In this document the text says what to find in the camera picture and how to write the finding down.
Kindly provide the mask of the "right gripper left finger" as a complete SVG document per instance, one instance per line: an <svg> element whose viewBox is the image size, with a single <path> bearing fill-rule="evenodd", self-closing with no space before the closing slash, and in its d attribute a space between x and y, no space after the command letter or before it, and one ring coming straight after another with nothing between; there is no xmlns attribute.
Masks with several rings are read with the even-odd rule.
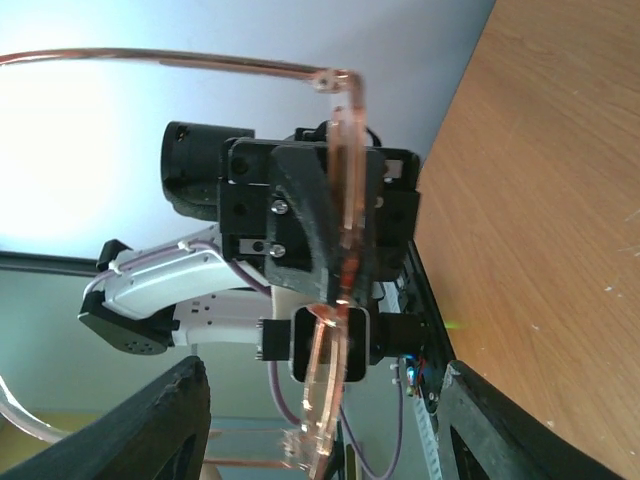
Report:
<svg viewBox="0 0 640 480"><path fill-rule="evenodd" d="M3 479L197 479L210 429L206 368L188 356Z"/></svg>

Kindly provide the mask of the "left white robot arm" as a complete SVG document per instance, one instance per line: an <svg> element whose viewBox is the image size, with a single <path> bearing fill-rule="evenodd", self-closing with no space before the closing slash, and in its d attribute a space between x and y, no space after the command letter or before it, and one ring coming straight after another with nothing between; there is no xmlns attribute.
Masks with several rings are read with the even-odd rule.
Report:
<svg viewBox="0 0 640 480"><path fill-rule="evenodd" d="M287 140L172 122L163 138L162 187L181 215L207 228L163 246L103 246L79 320L114 348L157 355L209 341L221 301L278 289L296 295L284 311L284 344L307 351L323 300L338 297L338 223L329 202L327 145L320 130Z"/></svg>

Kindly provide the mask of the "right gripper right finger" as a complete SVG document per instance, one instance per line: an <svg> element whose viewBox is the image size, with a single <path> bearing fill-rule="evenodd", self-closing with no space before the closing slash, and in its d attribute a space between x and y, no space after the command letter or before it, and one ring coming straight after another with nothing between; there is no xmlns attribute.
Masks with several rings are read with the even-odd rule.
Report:
<svg viewBox="0 0 640 480"><path fill-rule="evenodd" d="M447 365L436 416L444 479L620 477L459 360Z"/></svg>

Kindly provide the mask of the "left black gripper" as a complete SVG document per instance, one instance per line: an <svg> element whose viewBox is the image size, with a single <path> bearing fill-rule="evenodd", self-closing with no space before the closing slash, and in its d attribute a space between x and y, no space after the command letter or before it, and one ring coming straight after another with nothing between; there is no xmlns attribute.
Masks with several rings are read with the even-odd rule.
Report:
<svg viewBox="0 0 640 480"><path fill-rule="evenodd" d="M326 177L326 128L285 141L237 138L220 155L218 223L225 256L247 261L274 286L335 301L335 209ZM366 305L375 280L394 280L415 232L420 195L416 154L365 150L366 196L352 302Z"/></svg>

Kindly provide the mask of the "transparent orange sunglasses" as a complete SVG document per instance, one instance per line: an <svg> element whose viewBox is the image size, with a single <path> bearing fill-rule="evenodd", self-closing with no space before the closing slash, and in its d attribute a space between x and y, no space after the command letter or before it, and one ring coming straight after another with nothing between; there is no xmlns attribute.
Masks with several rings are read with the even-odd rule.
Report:
<svg viewBox="0 0 640 480"><path fill-rule="evenodd" d="M341 95L328 128L326 177L335 209L335 301L319 303L311 310L318 316L316 332L325 325L342 328L348 320L352 292L358 272L366 192L364 87L354 71L335 70L214 54L166 50L124 48L80 48L40 50L2 56L4 66L10 64L80 59L127 59L157 62L163 65L220 70L246 74L301 80L321 93ZM336 361L330 367L317 369L313 359L308 368L302 401L304 417L298 435L308 475L321 478L328 466L333 447L336 422L340 411L345 375L343 350L346 338L337 335Z"/></svg>

